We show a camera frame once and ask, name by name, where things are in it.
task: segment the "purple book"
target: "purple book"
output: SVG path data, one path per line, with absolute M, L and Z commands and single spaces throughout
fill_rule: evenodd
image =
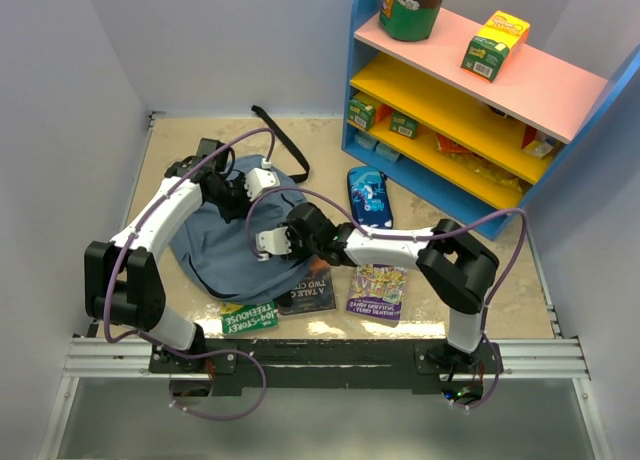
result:
M 397 324 L 406 282 L 406 268 L 359 266 L 351 280 L 347 311 Z

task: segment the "pink shelf top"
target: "pink shelf top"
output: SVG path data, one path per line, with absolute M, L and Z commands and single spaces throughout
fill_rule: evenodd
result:
M 469 41 L 480 28 L 443 8 L 427 40 L 392 39 L 378 25 L 378 14 L 356 31 L 355 38 L 564 143 L 573 140 L 607 80 L 522 45 L 496 80 L 488 83 L 460 68 Z

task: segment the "cylindrical container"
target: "cylindrical container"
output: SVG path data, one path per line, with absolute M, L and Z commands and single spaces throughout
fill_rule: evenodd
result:
M 442 0 L 383 0 L 380 24 L 396 40 L 416 42 L 431 35 Z

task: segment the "blue pouch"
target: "blue pouch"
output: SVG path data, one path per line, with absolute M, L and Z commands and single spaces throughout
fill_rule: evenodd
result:
M 247 173 L 260 167 L 261 155 L 238 158 L 234 169 Z M 294 181 L 276 168 L 282 186 Z M 286 219 L 289 211 L 305 202 L 296 191 L 267 196 L 251 218 L 251 239 L 264 230 L 272 230 Z M 178 229 L 169 243 L 187 276 L 213 297 L 240 305 L 256 305 L 289 292 L 304 278 L 311 259 L 296 264 L 271 258 L 259 262 L 247 245 L 245 219 L 225 223 L 218 207 L 205 203 Z

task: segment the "book cover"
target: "book cover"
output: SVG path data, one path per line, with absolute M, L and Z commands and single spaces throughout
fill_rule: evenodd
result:
M 278 312 L 282 316 L 335 309 L 336 299 L 329 264 L 316 257 L 309 273 L 290 294 L 290 306 L 278 305 Z
M 220 307 L 222 333 L 224 335 L 255 332 L 278 325 L 278 315 L 273 302 L 262 305 L 235 305 L 223 303 Z
M 406 268 L 359 266 L 351 280 L 347 311 L 397 323 L 400 321 L 406 282 Z

